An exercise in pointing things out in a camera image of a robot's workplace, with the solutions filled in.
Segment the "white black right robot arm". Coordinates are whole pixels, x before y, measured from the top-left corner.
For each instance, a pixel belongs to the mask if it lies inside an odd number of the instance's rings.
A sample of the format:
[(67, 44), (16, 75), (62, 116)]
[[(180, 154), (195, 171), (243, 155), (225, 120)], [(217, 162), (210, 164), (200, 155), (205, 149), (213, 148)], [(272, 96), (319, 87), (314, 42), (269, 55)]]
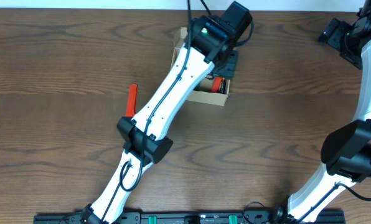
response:
[(342, 191), (371, 202), (352, 186), (371, 178), (371, 0), (348, 24), (338, 19), (328, 23), (318, 42), (336, 49), (340, 56), (362, 70), (357, 109), (352, 122), (330, 133), (321, 149), (317, 171), (297, 192), (287, 197), (273, 215), (273, 223), (314, 223), (321, 211)]

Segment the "red stapler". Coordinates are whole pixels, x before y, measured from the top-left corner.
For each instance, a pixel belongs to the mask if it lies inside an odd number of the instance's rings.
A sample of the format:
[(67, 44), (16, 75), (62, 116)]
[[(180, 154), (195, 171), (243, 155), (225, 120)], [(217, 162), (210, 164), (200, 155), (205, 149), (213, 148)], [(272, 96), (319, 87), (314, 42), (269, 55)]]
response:
[(219, 92), (220, 86), (222, 84), (222, 80), (223, 80), (223, 78), (221, 78), (221, 77), (216, 77), (215, 78), (214, 83), (213, 83), (212, 88), (211, 88), (212, 93), (218, 93)]

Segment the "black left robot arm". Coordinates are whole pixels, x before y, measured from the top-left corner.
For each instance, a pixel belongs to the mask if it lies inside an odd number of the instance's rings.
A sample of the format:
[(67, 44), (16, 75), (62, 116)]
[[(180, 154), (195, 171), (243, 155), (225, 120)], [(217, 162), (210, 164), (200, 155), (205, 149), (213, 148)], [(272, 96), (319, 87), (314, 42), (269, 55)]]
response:
[(167, 132), (194, 88), (215, 67), (225, 64), (240, 37), (253, 27), (250, 11), (234, 1), (222, 16), (188, 18), (187, 35), (166, 78), (146, 105), (117, 124), (124, 139), (118, 168), (103, 193), (81, 214), (81, 223), (113, 223), (122, 214), (142, 175), (168, 153), (173, 141)]

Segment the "brown cardboard box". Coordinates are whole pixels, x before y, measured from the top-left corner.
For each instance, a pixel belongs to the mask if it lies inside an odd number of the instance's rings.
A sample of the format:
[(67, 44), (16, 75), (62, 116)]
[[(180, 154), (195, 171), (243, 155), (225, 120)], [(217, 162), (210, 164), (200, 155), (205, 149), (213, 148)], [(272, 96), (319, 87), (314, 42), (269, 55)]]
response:
[[(181, 27), (179, 30), (176, 31), (174, 35), (173, 40), (173, 55), (172, 55), (172, 62), (171, 67), (176, 62), (177, 56), (179, 55), (179, 51), (184, 43), (184, 39), (187, 35), (187, 28)], [(226, 100), (229, 95), (230, 90), (230, 80), (227, 80), (227, 89), (226, 94), (221, 94), (221, 88), (218, 93), (212, 93), (211, 88), (214, 83), (214, 80), (209, 80), (208, 78), (203, 79), (191, 92), (191, 94), (188, 96), (187, 101), (193, 101), (198, 103), (205, 103), (210, 105), (217, 105), (217, 106), (224, 106), (226, 103)]]

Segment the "red utility knife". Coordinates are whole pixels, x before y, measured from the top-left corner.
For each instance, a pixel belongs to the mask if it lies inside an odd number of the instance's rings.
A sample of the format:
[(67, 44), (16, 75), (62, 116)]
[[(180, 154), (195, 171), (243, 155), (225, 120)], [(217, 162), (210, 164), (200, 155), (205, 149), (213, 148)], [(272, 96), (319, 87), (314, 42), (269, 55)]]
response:
[(138, 85), (131, 84), (129, 87), (128, 100), (126, 105), (126, 117), (132, 118), (136, 114), (136, 100), (138, 95)]

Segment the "black teardrop tape dispenser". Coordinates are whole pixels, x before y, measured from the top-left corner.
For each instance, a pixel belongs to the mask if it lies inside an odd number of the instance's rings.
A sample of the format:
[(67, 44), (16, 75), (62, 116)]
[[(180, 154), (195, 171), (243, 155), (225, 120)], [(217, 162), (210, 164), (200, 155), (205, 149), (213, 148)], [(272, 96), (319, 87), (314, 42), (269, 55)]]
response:
[(226, 79), (222, 80), (222, 88), (221, 88), (221, 94), (226, 94), (226, 89), (227, 89), (227, 81)]

